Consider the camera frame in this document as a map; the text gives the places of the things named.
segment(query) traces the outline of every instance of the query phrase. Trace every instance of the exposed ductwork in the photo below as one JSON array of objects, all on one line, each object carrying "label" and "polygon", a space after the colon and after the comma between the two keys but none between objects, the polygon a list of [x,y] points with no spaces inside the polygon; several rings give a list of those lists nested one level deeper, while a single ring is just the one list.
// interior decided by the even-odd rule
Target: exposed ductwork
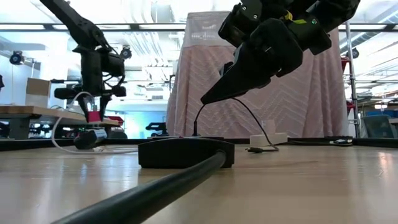
[{"label": "exposed ductwork", "polygon": [[[378,15],[373,21],[370,21],[370,23],[398,23],[398,4],[393,5],[389,10]],[[379,34],[380,32],[362,32],[358,35],[354,35],[351,38],[351,45],[354,48]],[[347,38],[344,38],[340,41],[340,53],[344,54],[347,51]]]}]

